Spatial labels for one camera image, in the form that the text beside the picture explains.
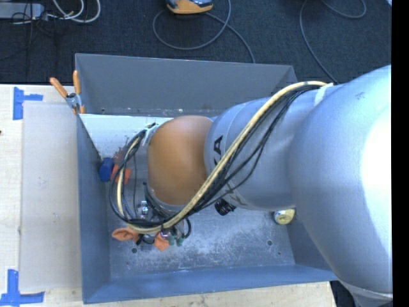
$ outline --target power cord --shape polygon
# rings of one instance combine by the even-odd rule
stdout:
[[[328,77],[331,79],[331,81],[334,82],[334,84],[339,84],[339,82],[334,78],[334,76],[332,76],[332,74],[322,65],[322,62],[315,55],[313,49],[311,48],[311,46],[309,45],[309,43],[307,41],[307,38],[305,37],[304,28],[303,28],[303,25],[302,25],[302,12],[303,12],[304,7],[305,7],[305,5],[307,4],[308,1],[310,1],[310,0],[305,0],[304,3],[302,4],[301,10],[300,10],[300,16],[299,16],[302,38],[304,39],[304,42],[307,45],[308,50],[310,51],[310,53],[312,54],[312,56],[314,57],[316,62],[319,64],[321,69],[328,75]],[[361,14],[359,14],[359,15],[347,15],[345,13],[341,13],[338,10],[331,7],[325,0],[319,0],[319,1],[321,1],[328,9],[330,9],[331,11],[336,13],[337,15],[340,15],[340,16],[345,17],[347,19],[359,19],[359,18],[362,18],[366,14],[366,4],[365,4],[364,0],[359,0],[362,3],[363,7],[364,7],[363,12]]]
[[[213,43],[214,41],[216,41],[216,39],[224,32],[225,28],[229,28],[230,30],[232,30],[232,32],[234,32],[234,34],[235,34],[237,37],[239,37],[239,39],[241,39],[241,41],[244,43],[245,47],[247,48],[247,50],[248,50],[248,52],[249,52],[249,54],[250,54],[250,56],[251,56],[252,62],[253,62],[253,63],[256,63],[256,60],[254,59],[253,53],[252,53],[252,51],[251,51],[249,45],[247,44],[247,42],[244,40],[244,38],[243,38],[234,28],[232,28],[232,27],[228,24],[228,22],[229,22],[229,20],[230,20],[230,15],[231,15],[231,1],[230,1],[230,0],[228,0],[228,5],[229,5],[229,8],[228,8],[228,16],[226,17],[226,20],[222,20],[222,19],[218,18],[217,16],[212,15],[211,13],[206,13],[206,14],[205,14],[205,15],[207,15],[207,16],[209,16],[209,17],[215,19],[215,20],[217,20],[218,22],[221,22],[221,23],[223,24],[223,26],[222,26],[221,30],[220,30],[211,40],[209,40],[209,41],[207,41],[206,43],[203,43],[203,44],[201,44],[201,45],[197,45],[197,46],[195,46],[195,47],[178,47],[178,46],[176,46],[176,45],[172,45],[172,44],[170,44],[170,43],[167,43],[165,40],[163,40],[163,39],[159,36],[159,34],[157,33],[157,30],[156,30],[156,21],[157,21],[158,17],[161,16],[161,15],[165,12],[165,10],[162,10],[161,12],[157,13],[157,15],[155,16],[155,18],[153,19],[153,22],[152,22],[153,33],[155,34],[155,36],[157,37],[157,39],[158,39],[159,41],[161,41],[164,45],[166,45],[166,46],[168,46],[168,47],[170,47],[170,48],[178,49],[178,50],[197,50],[197,49],[204,48],[204,47],[210,45],[211,43]]]

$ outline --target white cable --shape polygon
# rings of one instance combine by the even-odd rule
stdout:
[[[59,10],[59,12],[61,12],[64,17],[59,17],[59,16],[55,16],[55,15],[51,15],[48,14],[49,17],[54,17],[54,18],[58,18],[58,19],[63,19],[63,20],[72,20],[74,22],[78,22],[78,23],[83,23],[83,24],[87,24],[90,22],[93,22],[94,20],[96,20],[97,18],[99,18],[100,14],[101,14],[101,2],[100,0],[95,0],[96,1],[96,5],[97,5],[97,11],[96,11],[96,15],[91,18],[91,19],[77,19],[84,11],[84,0],[80,0],[81,2],[81,10],[76,14],[76,15],[70,15],[69,13],[64,12],[64,10],[61,9],[60,5],[58,4],[58,2],[56,0],[52,0],[52,2],[54,3],[54,5],[57,7],[57,9]]]
[[[80,2],[81,2],[81,10],[80,10],[76,15],[70,15],[70,14],[64,12],[64,10],[62,10],[61,7],[59,6],[57,0],[52,0],[52,2],[53,2],[54,5],[57,7],[57,9],[59,10],[59,12],[64,15],[64,17],[57,17],[57,16],[54,16],[54,15],[49,15],[50,17],[55,17],[55,18],[65,19],[65,20],[74,19],[74,18],[78,17],[79,15],[81,15],[82,12],[84,11],[84,0],[80,0]]]
[[[86,20],[81,20],[81,19],[72,19],[74,22],[78,22],[78,23],[90,23],[93,22],[94,20],[96,20],[97,18],[99,18],[100,14],[101,14],[101,2],[100,0],[95,0],[96,1],[96,5],[97,5],[97,11],[96,11],[96,15],[91,18],[91,19],[86,19]]]

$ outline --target gray metal bin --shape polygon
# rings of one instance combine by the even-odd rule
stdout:
[[[287,65],[77,54],[75,68],[86,112],[112,117],[213,117],[297,81]],[[90,132],[77,117],[84,303],[336,279],[302,223],[280,226],[268,212],[236,209],[222,217],[209,207],[190,218],[183,246],[162,252],[116,241],[111,233],[124,223],[98,177],[101,156]],[[138,175],[138,185],[145,176]]]

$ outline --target orange clip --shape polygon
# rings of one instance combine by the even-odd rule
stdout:
[[[79,82],[78,71],[76,70],[74,70],[72,73],[72,81],[75,93],[69,95],[55,77],[50,77],[50,84],[55,87],[58,93],[66,100],[67,104],[70,105],[70,107],[72,108],[72,112],[74,114],[77,114],[77,112],[79,112],[80,114],[85,114],[85,106],[81,103],[80,98],[81,86]]]

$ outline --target orange object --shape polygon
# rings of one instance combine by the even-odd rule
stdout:
[[[115,172],[118,170],[118,165],[114,165],[114,168],[112,169],[112,173],[111,173],[111,181],[112,181],[112,179],[114,178],[114,174],[115,174]],[[123,183],[126,185],[127,183],[128,183],[128,180],[129,180],[129,176],[130,176],[130,174],[131,174],[131,169],[129,169],[129,168],[125,168],[125,174],[123,175]],[[116,176],[116,178],[115,178],[115,182],[116,183],[118,183],[118,176],[119,175],[117,175]]]
[[[113,231],[112,237],[119,241],[133,240],[137,242],[139,240],[139,233],[130,228],[117,228]]]
[[[169,242],[166,239],[162,238],[160,232],[158,232],[155,236],[155,242],[153,243],[153,245],[158,248],[159,251],[163,251],[167,247],[169,247]]]

